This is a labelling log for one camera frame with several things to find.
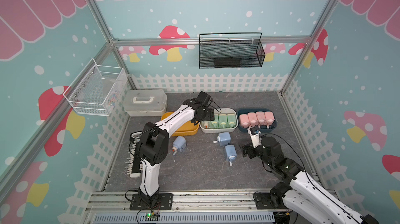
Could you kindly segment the yellow storage box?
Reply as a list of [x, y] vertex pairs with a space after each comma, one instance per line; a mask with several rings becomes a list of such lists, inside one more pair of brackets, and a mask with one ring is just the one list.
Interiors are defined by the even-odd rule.
[[191, 121], [186, 122], [171, 136], [189, 136], [195, 135], [199, 130], [199, 125], [194, 125]]

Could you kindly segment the green sharpener bottom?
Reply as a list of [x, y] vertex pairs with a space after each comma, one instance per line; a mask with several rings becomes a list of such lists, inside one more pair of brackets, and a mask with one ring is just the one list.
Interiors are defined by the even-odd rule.
[[218, 128], [225, 129], [228, 127], [228, 119], [226, 114], [224, 113], [219, 114], [218, 121], [219, 121]]

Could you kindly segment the teal storage box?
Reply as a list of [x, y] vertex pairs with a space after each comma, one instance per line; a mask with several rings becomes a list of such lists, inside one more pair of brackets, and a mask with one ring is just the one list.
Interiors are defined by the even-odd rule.
[[[242, 109], [239, 109], [237, 111], [237, 117], [239, 117], [240, 115], [243, 115], [243, 114], [247, 114], [247, 113], [250, 113], [250, 112], [257, 112], [257, 111], [271, 112], [271, 110], [269, 110], [267, 108], [242, 108]], [[277, 120], [275, 119], [271, 126], [269, 126], [269, 127], [261, 126], [259, 128], [259, 130], [260, 130], [261, 133], [270, 133], [273, 130], [275, 130], [277, 128], [277, 126], [278, 126], [278, 123], [277, 123]], [[248, 132], [248, 130], [246, 128], [243, 128], [240, 125], [240, 123], [239, 123], [237, 128], [239, 129], [239, 131], [241, 131], [243, 133], [247, 133]]]

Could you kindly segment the white storage box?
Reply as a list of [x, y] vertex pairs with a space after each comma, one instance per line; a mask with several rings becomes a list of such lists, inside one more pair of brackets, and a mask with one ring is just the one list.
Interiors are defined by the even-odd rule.
[[233, 132], [239, 125], [238, 115], [234, 109], [231, 108], [221, 108], [212, 109], [214, 112], [215, 120], [219, 119], [220, 114], [227, 115], [227, 125], [225, 128], [212, 128], [211, 121], [200, 123], [200, 128], [204, 133], [223, 133], [223, 132]]

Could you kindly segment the pink sharpener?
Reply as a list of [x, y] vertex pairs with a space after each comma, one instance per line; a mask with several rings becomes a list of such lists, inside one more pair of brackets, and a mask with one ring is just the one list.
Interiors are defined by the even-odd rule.
[[257, 124], [258, 127], [260, 128], [261, 126], [264, 126], [266, 123], [265, 113], [263, 111], [257, 111], [256, 116], [257, 116], [257, 121], [258, 121], [258, 124]]
[[264, 112], [264, 114], [265, 114], [265, 118], [266, 118], [265, 126], [267, 128], [270, 128], [275, 121], [274, 113], [272, 111], [266, 111], [266, 112]]
[[240, 122], [240, 126], [242, 128], [248, 128], [250, 125], [250, 120], [247, 114], [241, 114], [239, 115], [239, 122]]
[[249, 128], [255, 127], [258, 125], [258, 118], [255, 112], [249, 112], [247, 114], [249, 118]]

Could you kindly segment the pink sharpener bottom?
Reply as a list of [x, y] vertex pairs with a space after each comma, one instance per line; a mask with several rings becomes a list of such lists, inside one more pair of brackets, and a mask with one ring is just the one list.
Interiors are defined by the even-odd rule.
[[249, 112], [247, 114], [249, 118], [249, 128], [255, 127], [258, 125], [258, 118], [255, 112]]

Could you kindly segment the blue sharpener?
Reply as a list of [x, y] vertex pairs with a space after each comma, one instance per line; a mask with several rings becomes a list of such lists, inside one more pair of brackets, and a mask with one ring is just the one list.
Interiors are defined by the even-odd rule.
[[229, 163], [229, 165], [232, 167], [232, 162], [236, 159], [237, 157], [237, 153], [235, 150], [234, 145], [227, 145], [225, 146], [224, 149], [225, 152], [225, 157], [226, 157], [226, 161]]
[[219, 144], [219, 146], [227, 146], [231, 142], [231, 136], [229, 132], [219, 133], [217, 136], [217, 140], [213, 141], [214, 144]]
[[177, 136], [172, 144], [172, 153], [176, 155], [177, 153], [182, 153], [186, 148], [186, 139], [183, 136]]

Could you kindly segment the pale green sharpener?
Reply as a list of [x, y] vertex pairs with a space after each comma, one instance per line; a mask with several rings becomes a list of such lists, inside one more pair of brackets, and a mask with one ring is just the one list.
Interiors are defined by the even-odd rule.
[[209, 129], [210, 128], [210, 122], [209, 121], [203, 121], [202, 124], [203, 124], [203, 128], [205, 128], [205, 129]]

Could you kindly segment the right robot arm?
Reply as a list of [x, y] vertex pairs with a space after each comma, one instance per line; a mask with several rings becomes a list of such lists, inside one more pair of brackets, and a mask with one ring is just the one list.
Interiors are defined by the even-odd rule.
[[270, 190], [270, 203], [293, 210], [312, 224], [376, 224], [371, 215], [351, 209], [319, 185], [302, 161], [287, 158], [277, 141], [278, 135], [249, 132], [251, 142], [242, 146], [243, 156], [259, 158], [263, 168], [279, 183]]

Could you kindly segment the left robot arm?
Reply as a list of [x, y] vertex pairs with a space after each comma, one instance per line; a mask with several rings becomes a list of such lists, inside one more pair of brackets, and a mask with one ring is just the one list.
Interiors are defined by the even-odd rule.
[[213, 119], [212, 102], [211, 96], [201, 91], [196, 98], [184, 101], [164, 120], [157, 123], [148, 122], [144, 126], [140, 141], [135, 147], [135, 156], [142, 165], [142, 181], [138, 195], [149, 206], [155, 206], [158, 201], [160, 164], [168, 154], [170, 137], [187, 122], [197, 125], [201, 121]]

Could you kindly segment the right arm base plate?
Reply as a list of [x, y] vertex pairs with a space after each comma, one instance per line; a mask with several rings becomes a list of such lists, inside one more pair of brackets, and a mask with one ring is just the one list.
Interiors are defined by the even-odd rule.
[[254, 192], [253, 199], [257, 209], [279, 209], [281, 200], [274, 193]]

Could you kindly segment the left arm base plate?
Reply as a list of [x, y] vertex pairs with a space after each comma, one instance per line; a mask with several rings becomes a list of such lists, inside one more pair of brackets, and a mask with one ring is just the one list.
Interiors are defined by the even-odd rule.
[[129, 209], [171, 210], [173, 196], [171, 193], [156, 193], [152, 197], [144, 194], [134, 194]]

